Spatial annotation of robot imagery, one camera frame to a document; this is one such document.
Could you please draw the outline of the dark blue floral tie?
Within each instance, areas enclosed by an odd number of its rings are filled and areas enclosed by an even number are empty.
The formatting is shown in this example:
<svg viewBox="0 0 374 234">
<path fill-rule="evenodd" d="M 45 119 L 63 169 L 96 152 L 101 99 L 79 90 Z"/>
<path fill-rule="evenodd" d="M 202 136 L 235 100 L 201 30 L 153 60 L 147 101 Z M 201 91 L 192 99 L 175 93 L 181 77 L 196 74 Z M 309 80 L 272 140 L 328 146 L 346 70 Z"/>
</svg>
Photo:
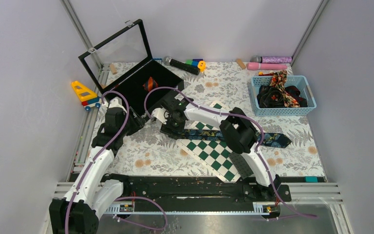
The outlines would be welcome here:
<svg viewBox="0 0 374 234">
<path fill-rule="evenodd" d="M 176 133 L 174 139 L 189 139 L 189 140 L 208 140 L 208 141 L 224 141 L 224 136 L 220 130 L 198 130 L 185 129 L 181 133 Z M 286 148 L 292 143 L 285 134 L 281 133 L 264 133 L 262 146 L 273 148 Z"/>
</svg>

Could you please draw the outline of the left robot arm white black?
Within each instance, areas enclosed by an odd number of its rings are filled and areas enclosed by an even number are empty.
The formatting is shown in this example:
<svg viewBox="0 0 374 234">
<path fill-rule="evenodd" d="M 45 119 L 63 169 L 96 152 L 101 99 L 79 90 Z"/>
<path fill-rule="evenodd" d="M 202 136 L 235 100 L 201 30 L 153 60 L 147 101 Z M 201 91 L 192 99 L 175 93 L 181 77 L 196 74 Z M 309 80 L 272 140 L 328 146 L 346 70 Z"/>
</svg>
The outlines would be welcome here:
<svg viewBox="0 0 374 234">
<path fill-rule="evenodd" d="M 108 179 L 100 190 L 98 186 L 123 145 L 123 138 L 142 129 L 145 122 L 133 110 L 126 111 L 122 107 L 106 110 L 82 171 L 64 197 L 54 198 L 49 206 L 54 234 L 94 234 L 100 218 L 113 201 L 131 196 L 131 186 L 117 179 Z"/>
</svg>

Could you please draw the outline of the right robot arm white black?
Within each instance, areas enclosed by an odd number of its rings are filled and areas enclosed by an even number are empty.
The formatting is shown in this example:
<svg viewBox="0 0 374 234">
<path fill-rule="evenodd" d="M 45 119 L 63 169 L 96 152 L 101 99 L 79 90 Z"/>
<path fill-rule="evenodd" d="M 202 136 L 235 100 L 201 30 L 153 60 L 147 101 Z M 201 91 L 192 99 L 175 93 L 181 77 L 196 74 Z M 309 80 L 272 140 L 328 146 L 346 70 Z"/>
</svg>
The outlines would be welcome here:
<svg viewBox="0 0 374 234">
<path fill-rule="evenodd" d="M 162 123 L 161 132 L 173 139 L 218 140 L 240 155 L 261 186 L 264 200 L 279 195 L 280 177 L 270 170 L 260 147 L 264 140 L 268 146 L 281 146 L 283 137 L 264 133 L 261 127 L 235 107 L 223 112 L 209 106 L 200 106 L 188 98 L 165 100 L 152 116 Z"/>
</svg>

